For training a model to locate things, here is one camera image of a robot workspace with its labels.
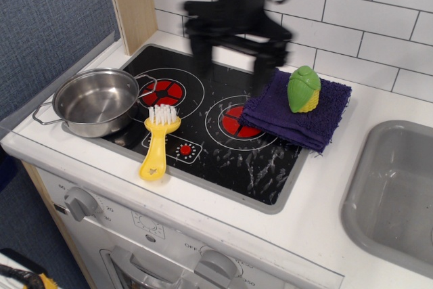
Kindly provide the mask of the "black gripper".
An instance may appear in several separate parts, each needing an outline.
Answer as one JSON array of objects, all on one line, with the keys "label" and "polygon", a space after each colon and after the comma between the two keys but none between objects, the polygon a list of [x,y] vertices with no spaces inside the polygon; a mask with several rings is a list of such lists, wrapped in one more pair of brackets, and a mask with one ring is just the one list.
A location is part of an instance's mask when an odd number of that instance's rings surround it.
[{"label": "black gripper", "polygon": [[197,73],[203,78],[210,74],[214,46],[254,55],[252,95],[260,95],[276,67],[285,64],[292,38],[265,13],[265,0],[187,1],[184,8]]}]

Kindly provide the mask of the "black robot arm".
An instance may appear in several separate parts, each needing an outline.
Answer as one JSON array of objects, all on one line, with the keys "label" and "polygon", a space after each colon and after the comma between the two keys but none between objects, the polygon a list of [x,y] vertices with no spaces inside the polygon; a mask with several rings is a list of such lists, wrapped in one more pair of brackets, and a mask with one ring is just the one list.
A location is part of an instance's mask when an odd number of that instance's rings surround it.
[{"label": "black robot arm", "polygon": [[252,95],[261,94],[285,64],[292,33],[265,13],[266,0],[186,1],[185,31],[198,72],[210,72],[212,49],[223,46],[254,57]]}]

